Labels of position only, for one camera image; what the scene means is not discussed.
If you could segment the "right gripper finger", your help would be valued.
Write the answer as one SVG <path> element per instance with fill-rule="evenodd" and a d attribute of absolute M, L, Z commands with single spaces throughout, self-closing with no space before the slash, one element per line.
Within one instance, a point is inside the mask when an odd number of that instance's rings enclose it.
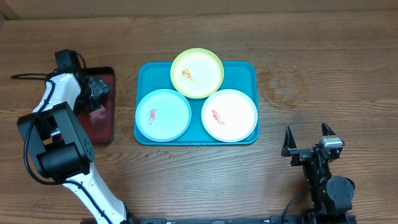
<path fill-rule="evenodd" d="M 332 129 L 329 127 L 326 121 L 322 122 L 322 134 L 324 136 L 335 135 L 335 133 L 332 131 Z"/>
<path fill-rule="evenodd" d="M 284 138 L 284 143 L 282 146 L 281 150 L 281 156 L 291 156 L 292 151 L 296 151 L 297 146 L 293 137 L 293 134 L 291 132 L 290 126 L 287 125 L 285 129 L 285 138 Z"/>

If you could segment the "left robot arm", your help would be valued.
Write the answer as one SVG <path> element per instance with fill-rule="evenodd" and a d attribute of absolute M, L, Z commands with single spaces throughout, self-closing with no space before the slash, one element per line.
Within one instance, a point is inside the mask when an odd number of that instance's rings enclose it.
<path fill-rule="evenodd" d="M 57 67 L 50 73 L 12 76 L 46 86 L 39 105 L 17 120 L 25 168 L 40 184 L 71 190 L 91 212 L 93 223 L 134 223 L 94 163 L 94 145 L 111 143 L 114 136 L 114 70 L 88 68 L 74 50 L 58 51 L 55 59 Z"/>

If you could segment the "orange and green sponge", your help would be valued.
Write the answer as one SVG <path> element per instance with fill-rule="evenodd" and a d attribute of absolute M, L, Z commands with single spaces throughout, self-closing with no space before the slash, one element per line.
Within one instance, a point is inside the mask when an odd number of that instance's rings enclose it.
<path fill-rule="evenodd" d="M 104 112 L 106 108 L 103 105 L 94 105 L 90 107 L 90 116 L 96 116 Z"/>

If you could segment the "teal plastic tray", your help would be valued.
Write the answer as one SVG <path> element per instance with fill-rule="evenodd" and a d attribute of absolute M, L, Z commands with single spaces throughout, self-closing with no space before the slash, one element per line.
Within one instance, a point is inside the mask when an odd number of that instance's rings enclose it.
<path fill-rule="evenodd" d="M 158 89 L 173 89 L 170 79 L 172 62 L 148 62 L 138 71 L 136 103 L 148 93 Z M 258 105 L 257 79 L 255 68 L 245 61 L 224 61 L 224 80 L 220 88 L 235 89 L 245 93 L 255 105 Z M 150 146 L 221 146 L 221 142 L 207 133 L 201 121 L 201 108 L 205 99 L 188 99 L 192 109 L 189 127 L 179 138 L 168 142 L 156 142 L 145 137 L 137 126 L 134 127 L 135 139 Z"/>

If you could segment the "black and red tray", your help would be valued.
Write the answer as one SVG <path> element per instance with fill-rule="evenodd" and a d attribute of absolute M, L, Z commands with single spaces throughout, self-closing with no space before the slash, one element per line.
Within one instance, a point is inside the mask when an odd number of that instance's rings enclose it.
<path fill-rule="evenodd" d="M 90 107 L 87 106 L 77 119 L 92 144 L 110 144 L 114 137 L 115 73 L 111 67 L 93 67 L 88 69 L 88 77 L 102 79 L 110 91 L 98 102 L 103 108 L 90 114 Z"/>

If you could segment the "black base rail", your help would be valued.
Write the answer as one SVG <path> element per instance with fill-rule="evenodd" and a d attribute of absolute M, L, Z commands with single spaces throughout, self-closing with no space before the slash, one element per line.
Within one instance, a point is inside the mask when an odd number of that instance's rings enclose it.
<path fill-rule="evenodd" d="M 268 218 L 232 218 L 232 219 L 180 219 L 180 220 L 167 220 L 165 218 L 134 218 L 133 223 L 139 224 L 280 224 L 281 215 L 272 215 Z M 94 224 L 97 223 L 93 218 L 84 219 L 80 221 L 81 224 Z M 304 224 L 311 223 L 299 215 L 287 215 L 284 217 L 285 224 Z M 320 221 L 315 223 L 331 224 L 331 223 L 357 223 L 355 216 L 349 216 L 348 222 L 342 220 L 332 219 L 330 221 L 321 218 Z"/>

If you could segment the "light blue plate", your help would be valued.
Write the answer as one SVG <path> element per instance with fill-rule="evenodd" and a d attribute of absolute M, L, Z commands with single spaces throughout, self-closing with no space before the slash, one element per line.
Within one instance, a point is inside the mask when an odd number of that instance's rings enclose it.
<path fill-rule="evenodd" d="M 169 142 L 188 129 L 192 110 L 188 100 L 170 89 L 154 90 L 139 102 L 136 125 L 139 132 L 155 142 Z"/>

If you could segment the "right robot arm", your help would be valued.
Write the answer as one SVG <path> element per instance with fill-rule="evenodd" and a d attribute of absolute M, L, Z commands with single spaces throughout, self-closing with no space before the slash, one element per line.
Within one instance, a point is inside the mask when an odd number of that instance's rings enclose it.
<path fill-rule="evenodd" d="M 322 137 L 311 149 L 298 149 L 290 127 L 286 127 L 281 156 L 291 158 L 290 165 L 301 166 L 307 180 L 308 190 L 297 195 L 285 207 L 281 223 L 356 223 L 348 211 L 353 207 L 355 184 L 346 177 L 333 176 L 329 163 L 339 159 L 345 146 L 326 122 L 322 123 Z M 306 194 L 310 194 L 312 208 L 300 216 L 287 218 L 290 206 Z"/>

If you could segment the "yellow-green plate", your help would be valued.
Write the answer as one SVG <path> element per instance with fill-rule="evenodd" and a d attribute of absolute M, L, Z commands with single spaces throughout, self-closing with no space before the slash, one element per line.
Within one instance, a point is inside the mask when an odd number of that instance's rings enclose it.
<path fill-rule="evenodd" d="M 224 80 L 224 66 L 219 57 L 207 49 L 188 49 L 173 60 L 170 79 L 183 96 L 206 98 L 220 88 Z"/>

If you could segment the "white plate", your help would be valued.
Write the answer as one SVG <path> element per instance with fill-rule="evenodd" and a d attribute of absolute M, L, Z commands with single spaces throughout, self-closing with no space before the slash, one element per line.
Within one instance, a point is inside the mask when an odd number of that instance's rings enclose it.
<path fill-rule="evenodd" d="M 239 142 L 255 130 L 258 122 L 257 106 L 241 91 L 219 90 L 205 100 L 201 109 L 201 121 L 207 133 L 216 140 Z"/>

